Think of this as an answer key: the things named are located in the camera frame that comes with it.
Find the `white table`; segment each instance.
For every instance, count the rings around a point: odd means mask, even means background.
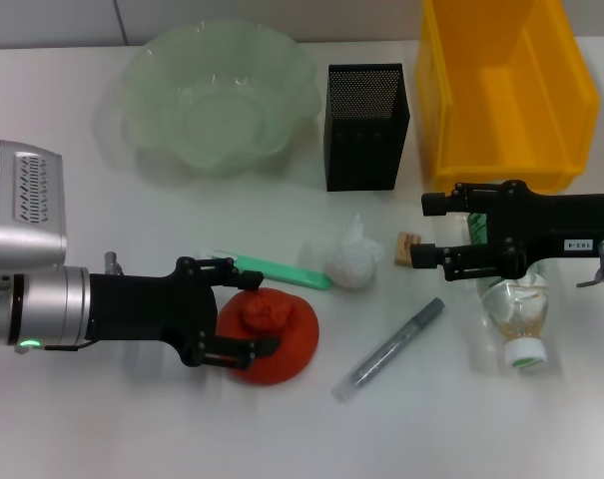
[[[604,191],[604,38],[580,42],[602,109],[590,167],[571,192]],[[159,343],[78,353],[0,347],[0,477],[49,479],[604,478],[604,285],[576,290],[595,260],[554,261],[550,361],[497,364],[468,283],[392,265],[399,231],[460,242],[455,218],[425,219],[412,84],[416,42],[307,45],[325,94],[330,63],[402,61],[413,111],[396,190],[328,194],[319,132],[285,168],[213,181],[138,159],[122,137],[115,83],[133,48],[0,51],[0,138],[63,155],[67,264],[162,275],[203,246],[318,266],[361,213],[388,258],[361,293],[302,295],[320,321],[309,368],[285,384],[240,385],[191,370]],[[234,291],[217,291],[222,304]],[[330,389],[435,295],[447,313],[350,404]]]

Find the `green indicator light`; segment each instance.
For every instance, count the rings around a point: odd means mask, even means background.
[[[35,347],[39,347],[40,341],[36,341],[35,339],[27,339],[26,341],[22,341],[20,343],[21,346],[35,346]]]

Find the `red object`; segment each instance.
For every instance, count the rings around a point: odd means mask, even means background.
[[[220,312],[217,334],[237,339],[278,337],[281,343],[275,354],[257,358],[246,371],[233,369],[232,374],[253,384],[279,384],[308,365],[319,341],[319,324],[305,300],[263,287],[233,296]]]

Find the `white wall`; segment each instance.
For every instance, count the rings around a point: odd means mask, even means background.
[[[122,44],[113,0],[0,0],[0,48]]]
[[[0,0],[0,48],[122,45],[114,1]],[[131,44],[145,43],[177,25],[213,17],[264,23],[300,41],[415,39],[419,35],[420,0],[117,3]],[[576,35],[604,35],[604,0],[563,3]]]

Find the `black mesh pen holder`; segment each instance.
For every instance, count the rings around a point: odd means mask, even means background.
[[[330,65],[323,131],[327,190],[394,189],[409,121],[401,64]]]

